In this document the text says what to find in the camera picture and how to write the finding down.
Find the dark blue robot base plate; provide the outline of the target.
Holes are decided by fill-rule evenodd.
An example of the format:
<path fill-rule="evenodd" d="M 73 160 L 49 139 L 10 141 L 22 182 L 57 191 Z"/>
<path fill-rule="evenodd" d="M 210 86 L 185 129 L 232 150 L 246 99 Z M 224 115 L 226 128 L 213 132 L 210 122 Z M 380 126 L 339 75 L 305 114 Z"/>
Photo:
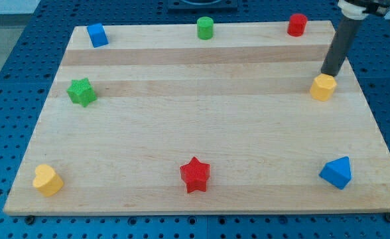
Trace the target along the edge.
<path fill-rule="evenodd" d="M 164 0 L 168 11 L 236 10 L 237 0 Z"/>

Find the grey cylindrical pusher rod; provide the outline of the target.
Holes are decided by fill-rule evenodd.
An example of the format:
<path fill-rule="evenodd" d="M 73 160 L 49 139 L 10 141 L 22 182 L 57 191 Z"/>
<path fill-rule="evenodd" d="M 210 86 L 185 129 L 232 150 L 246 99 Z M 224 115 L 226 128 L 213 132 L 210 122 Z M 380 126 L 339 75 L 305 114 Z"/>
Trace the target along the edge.
<path fill-rule="evenodd" d="M 322 74 L 338 75 L 362 22 L 342 17 L 320 69 Z"/>

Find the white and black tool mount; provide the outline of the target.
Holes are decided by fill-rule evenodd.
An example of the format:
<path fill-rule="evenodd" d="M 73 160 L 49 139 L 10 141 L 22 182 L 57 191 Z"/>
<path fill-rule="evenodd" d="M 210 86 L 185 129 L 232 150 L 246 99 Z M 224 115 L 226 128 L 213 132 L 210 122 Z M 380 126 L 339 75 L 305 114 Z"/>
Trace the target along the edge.
<path fill-rule="evenodd" d="M 364 20 L 368 15 L 384 17 L 390 11 L 390 0 L 338 0 L 342 14 L 352 20 Z"/>

